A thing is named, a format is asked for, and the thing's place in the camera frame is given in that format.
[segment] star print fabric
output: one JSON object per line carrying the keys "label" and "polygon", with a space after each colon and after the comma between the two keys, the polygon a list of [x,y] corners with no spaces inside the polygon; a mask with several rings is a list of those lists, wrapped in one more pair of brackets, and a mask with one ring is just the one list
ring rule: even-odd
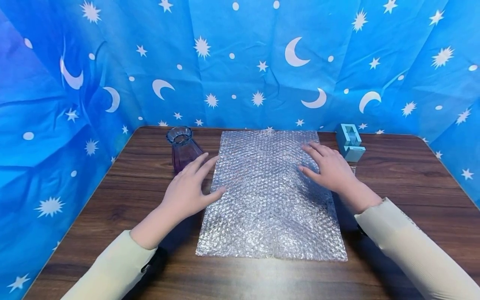
{"label": "star print fabric", "polygon": [[412,134],[480,205],[477,7],[0,0],[0,299],[145,125]]}

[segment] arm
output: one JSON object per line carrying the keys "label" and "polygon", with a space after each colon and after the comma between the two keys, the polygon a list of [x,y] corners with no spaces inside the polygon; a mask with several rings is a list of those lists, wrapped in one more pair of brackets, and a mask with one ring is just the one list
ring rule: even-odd
{"label": "arm", "polygon": [[122,299],[142,279],[142,269],[163,238],[182,220],[220,199],[225,192],[225,188],[220,188],[209,195],[202,194],[202,181],[218,160],[214,157],[202,165],[207,156],[205,153],[187,165],[168,186],[162,203],[131,231],[121,233],[62,300]]}
{"label": "arm", "polygon": [[477,300],[475,281],[390,200],[384,201],[355,178],[335,150],[311,143],[304,150],[320,174],[300,166],[315,182],[337,192],[355,214],[360,227],[429,300]]}

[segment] sleeve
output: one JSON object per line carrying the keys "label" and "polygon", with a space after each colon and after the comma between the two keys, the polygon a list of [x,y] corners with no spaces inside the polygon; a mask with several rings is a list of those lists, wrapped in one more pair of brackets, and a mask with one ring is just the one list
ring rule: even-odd
{"label": "sleeve", "polygon": [[146,250],[122,232],[61,300],[120,300],[142,278],[156,249]]}
{"label": "sleeve", "polygon": [[425,299],[480,299],[475,281],[389,199],[355,218]]}

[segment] purple glass vase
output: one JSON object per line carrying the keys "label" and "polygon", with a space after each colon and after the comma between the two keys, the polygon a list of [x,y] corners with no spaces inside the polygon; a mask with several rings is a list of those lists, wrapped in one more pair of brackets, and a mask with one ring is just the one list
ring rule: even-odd
{"label": "purple glass vase", "polygon": [[172,164],[175,174],[204,152],[193,140],[193,132],[186,126],[178,126],[167,132],[167,141],[172,145]]}

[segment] wooden table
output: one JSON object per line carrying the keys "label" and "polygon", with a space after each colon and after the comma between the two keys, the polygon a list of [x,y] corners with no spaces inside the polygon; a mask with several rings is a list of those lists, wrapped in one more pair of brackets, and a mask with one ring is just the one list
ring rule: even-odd
{"label": "wooden table", "polygon": [[[159,127],[135,132],[25,299],[60,299],[117,235],[160,203],[173,178],[166,132]],[[194,129],[194,138],[214,155],[221,132]],[[337,148],[333,133],[319,136]],[[357,177],[395,202],[480,283],[480,212],[427,145],[408,135],[362,139],[367,152]],[[421,299],[402,271],[359,233],[342,204],[336,202],[336,209],[346,263],[197,257],[198,227],[141,299]]]}

